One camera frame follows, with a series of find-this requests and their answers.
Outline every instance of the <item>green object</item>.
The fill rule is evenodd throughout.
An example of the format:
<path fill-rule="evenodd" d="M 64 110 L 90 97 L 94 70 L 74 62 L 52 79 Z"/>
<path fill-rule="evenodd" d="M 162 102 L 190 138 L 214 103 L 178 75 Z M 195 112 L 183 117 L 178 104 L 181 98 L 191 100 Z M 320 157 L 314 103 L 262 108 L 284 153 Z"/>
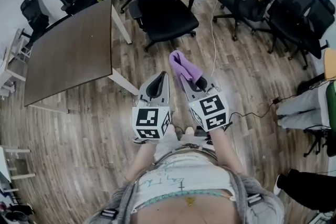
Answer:
<path fill-rule="evenodd" d="M 326 96 L 330 127 L 334 132 L 336 132 L 336 81 L 328 85 Z"/>

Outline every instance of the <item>person's leg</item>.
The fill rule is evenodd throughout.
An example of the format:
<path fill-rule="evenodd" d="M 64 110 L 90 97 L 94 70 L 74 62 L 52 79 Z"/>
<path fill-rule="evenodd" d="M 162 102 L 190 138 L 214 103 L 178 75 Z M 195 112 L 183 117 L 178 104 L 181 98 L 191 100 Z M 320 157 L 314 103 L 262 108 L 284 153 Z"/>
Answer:
<path fill-rule="evenodd" d="M 179 146 L 180 144 L 178 142 L 178 139 L 175 133 L 175 127 L 172 124 L 169 124 L 163 138 L 160 139 L 158 145 L 156 146 L 154 159 L 157 161 L 163 155 L 178 148 Z"/>
<path fill-rule="evenodd" d="M 278 125 L 282 128 L 301 129 L 322 125 L 321 110 L 312 110 L 305 113 L 294 114 L 285 116 L 281 120 L 278 120 Z M 323 129 L 323 126 L 313 127 L 313 130 Z"/>
<path fill-rule="evenodd" d="M 301 111 L 319 109 L 318 88 L 304 92 L 294 98 L 281 103 L 277 109 L 277 115 L 291 115 Z"/>
<path fill-rule="evenodd" d="M 291 198 L 303 206 L 321 212 L 336 209 L 336 177 L 302 173 L 292 169 L 285 184 L 278 183 Z"/>

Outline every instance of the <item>table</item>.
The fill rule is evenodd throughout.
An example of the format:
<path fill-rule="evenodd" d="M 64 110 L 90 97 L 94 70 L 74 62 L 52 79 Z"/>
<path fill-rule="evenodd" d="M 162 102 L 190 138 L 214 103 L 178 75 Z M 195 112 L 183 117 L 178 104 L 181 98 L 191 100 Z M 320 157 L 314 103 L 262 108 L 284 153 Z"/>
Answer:
<path fill-rule="evenodd" d="M 138 89 L 113 68 L 112 19 L 122 34 L 127 34 L 112 0 L 104 0 L 66 19 L 40 37 L 33 45 L 28 63 L 24 106 L 69 113 L 68 109 L 38 101 L 103 77 L 138 95 Z"/>
<path fill-rule="evenodd" d="M 15 171 L 16 168 L 8 167 L 5 153 L 29 153 L 29 152 L 30 150 L 22 150 L 22 149 L 17 149 L 17 148 L 0 146 L 0 172 L 4 175 L 4 177 L 6 177 L 6 179 L 9 182 L 12 182 L 12 180 L 15 180 L 15 179 L 34 177 L 36 176 L 36 174 L 33 173 L 33 174 L 26 174 L 26 175 L 11 176 L 10 171 Z"/>

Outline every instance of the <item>white table leg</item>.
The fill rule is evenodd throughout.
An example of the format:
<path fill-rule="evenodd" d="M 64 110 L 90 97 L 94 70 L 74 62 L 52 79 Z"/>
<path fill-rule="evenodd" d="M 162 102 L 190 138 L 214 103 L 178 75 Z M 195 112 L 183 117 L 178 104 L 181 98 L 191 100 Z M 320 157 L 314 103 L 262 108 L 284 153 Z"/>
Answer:
<path fill-rule="evenodd" d="M 127 44 L 132 43 L 132 40 L 130 38 L 130 35 L 128 34 L 124 24 L 122 23 L 116 9 L 114 8 L 113 4 L 111 7 L 111 17 L 112 19 L 115 21 L 115 24 L 117 25 L 119 31 L 121 32 L 122 36 L 124 37 L 124 39 L 126 40 Z"/>
<path fill-rule="evenodd" d="M 4 152 L 6 153 L 29 153 L 30 150 L 21 150 L 21 149 L 13 149 L 13 148 L 4 148 Z"/>
<path fill-rule="evenodd" d="M 55 106 L 46 105 L 46 104 L 42 104 L 42 103 L 34 103 L 34 104 L 30 104 L 29 106 L 32 106 L 33 108 L 39 108 L 39 109 L 45 109 L 45 110 L 49 110 L 49 111 L 55 111 L 55 112 L 61 112 L 61 113 L 69 114 L 68 109 L 57 108 Z"/>
<path fill-rule="evenodd" d="M 131 84 L 126 78 L 120 75 L 114 68 L 112 68 L 112 75 L 108 76 L 109 79 L 113 80 L 117 84 L 119 84 L 124 89 L 128 90 L 130 93 L 134 95 L 139 94 L 139 90 Z"/>
<path fill-rule="evenodd" d="M 4 193 L 13 193 L 15 191 L 19 191 L 18 188 L 4 189 Z"/>
<path fill-rule="evenodd" d="M 35 173 L 33 173 L 33 174 L 26 174 L 26 175 L 11 176 L 11 179 L 12 180 L 24 179 L 24 178 L 28 178 L 28 177 L 34 177 L 34 176 L 36 176 Z"/>

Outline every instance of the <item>cable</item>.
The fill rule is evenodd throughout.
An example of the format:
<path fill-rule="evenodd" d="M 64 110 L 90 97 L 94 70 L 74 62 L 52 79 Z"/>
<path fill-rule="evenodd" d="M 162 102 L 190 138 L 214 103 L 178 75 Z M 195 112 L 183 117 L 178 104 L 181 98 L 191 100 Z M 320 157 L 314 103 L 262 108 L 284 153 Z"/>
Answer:
<path fill-rule="evenodd" d="M 212 39 L 214 40 L 214 49 L 215 49 L 214 68 L 212 69 L 211 77 L 212 77 L 212 75 L 214 74 L 214 71 L 215 71 L 215 63 L 216 63 L 216 57 L 217 57 L 216 40 L 215 40 L 215 37 L 214 37 L 214 28 L 213 28 L 213 25 L 212 25 L 212 18 L 214 17 L 214 12 L 215 12 L 217 3 L 218 3 L 218 0 L 216 0 L 216 4 L 214 6 L 214 9 L 212 10 L 211 18 L 210 18 L 211 35 L 212 35 Z"/>

